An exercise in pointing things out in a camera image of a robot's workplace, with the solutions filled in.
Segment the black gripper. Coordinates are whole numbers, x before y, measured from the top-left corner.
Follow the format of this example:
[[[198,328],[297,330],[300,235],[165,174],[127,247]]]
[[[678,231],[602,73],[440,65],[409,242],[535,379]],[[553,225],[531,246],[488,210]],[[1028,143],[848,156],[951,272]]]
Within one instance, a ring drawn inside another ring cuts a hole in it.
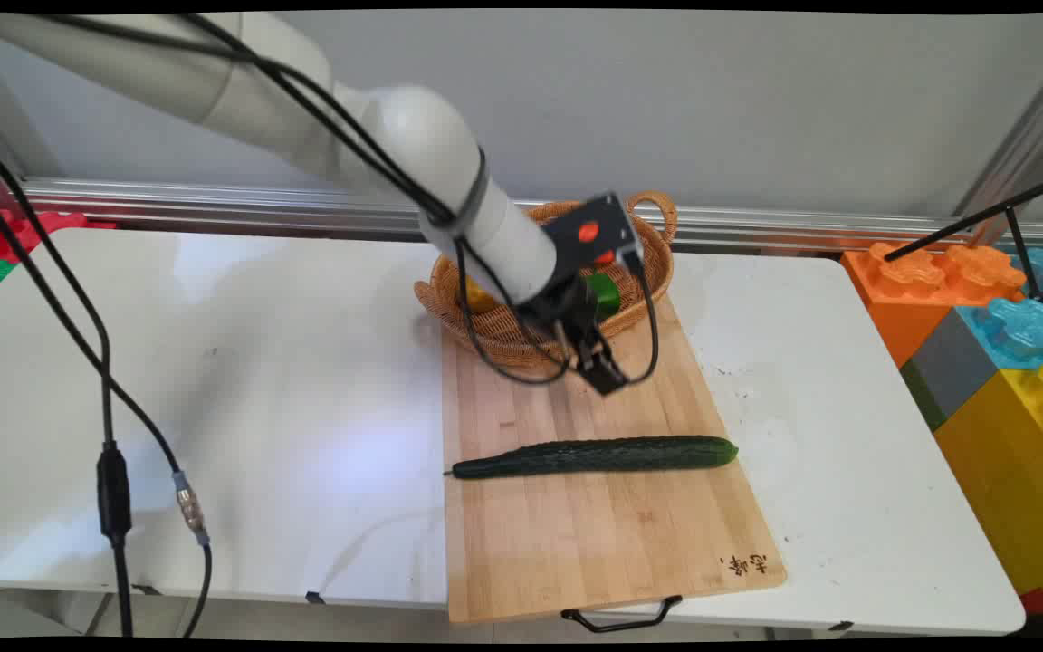
[[[522,337],[540,356],[579,355],[576,375],[607,396],[629,381],[603,335],[598,319],[598,294],[581,272],[551,281],[542,292],[516,306]]]

